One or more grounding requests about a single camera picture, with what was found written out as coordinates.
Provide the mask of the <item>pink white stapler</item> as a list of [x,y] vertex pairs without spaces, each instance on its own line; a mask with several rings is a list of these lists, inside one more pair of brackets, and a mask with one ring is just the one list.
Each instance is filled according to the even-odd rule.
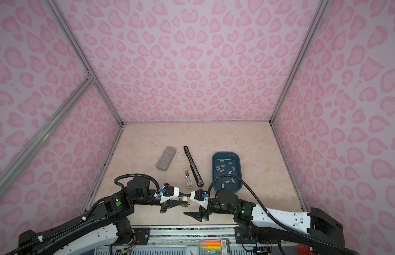
[[192,189],[193,188],[193,184],[192,184],[192,180],[191,180],[191,177],[190,177],[190,174],[189,174],[189,170],[185,169],[184,173],[185,173],[185,180],[186,180],[187,187],[189,189]]

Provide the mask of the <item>olive white stapler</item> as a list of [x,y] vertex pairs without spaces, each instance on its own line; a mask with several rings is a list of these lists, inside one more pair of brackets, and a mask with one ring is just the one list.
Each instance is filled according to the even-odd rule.
[[189,201],[189,197],[183,196],[179,199],[182,202],[188,202]]

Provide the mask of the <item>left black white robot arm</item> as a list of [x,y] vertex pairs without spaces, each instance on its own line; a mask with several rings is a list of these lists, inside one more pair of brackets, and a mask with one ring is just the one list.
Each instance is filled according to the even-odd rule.
[[114,179],[120,191],[97,200],[82,215],[42,232],[28,230],[20,234],[12,255],[52,255],[68,248],[74,241],[94,233],[98,238],[112,238],[107,244],[135,245],[137,235],[128,216],[137,205],[158,206],[161,213],[177,206],[189,206],[177,187],[159,183],[146,174],[125,174]]

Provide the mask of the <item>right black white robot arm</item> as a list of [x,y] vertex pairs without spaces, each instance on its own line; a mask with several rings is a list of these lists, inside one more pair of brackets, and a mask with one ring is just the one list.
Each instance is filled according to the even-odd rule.
[[289,212],[267,209],[240,199],[227,189],[217,191],[212,198],[202,189],[189,195],[199,211],[186,215],[207,221],[212,214],[228,214],[234,222],[248,230],[251,238],[261,241],[288,241],[306,245],[320,255],[355,255],[345,245],[343,225],[319,208],[309,212]]

